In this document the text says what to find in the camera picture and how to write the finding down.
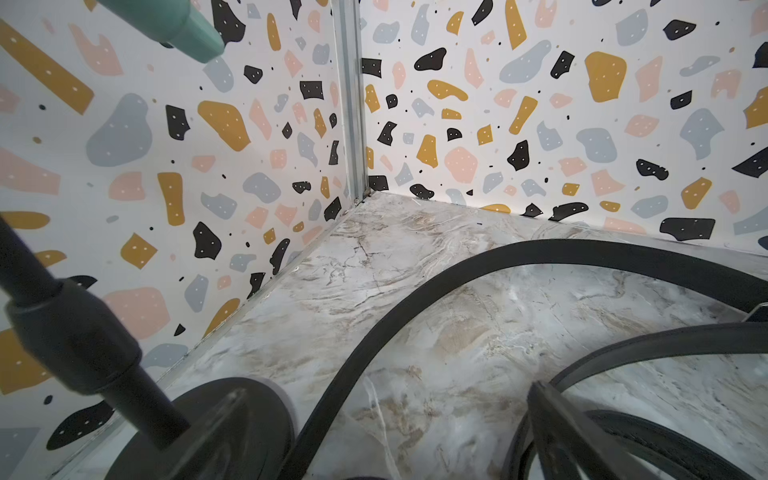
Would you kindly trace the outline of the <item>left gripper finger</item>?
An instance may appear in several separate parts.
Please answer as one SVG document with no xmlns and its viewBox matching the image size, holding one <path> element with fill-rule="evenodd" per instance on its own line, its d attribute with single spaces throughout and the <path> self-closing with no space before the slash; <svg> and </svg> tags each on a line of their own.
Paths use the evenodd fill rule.
<svg viewBox="0 0 768 480">
<path fill-rule="evenodd" d="M 552 385 L 527 395 L 534 444 L 546 479 L 652 479 L 654 475 Z"/>
</svg>

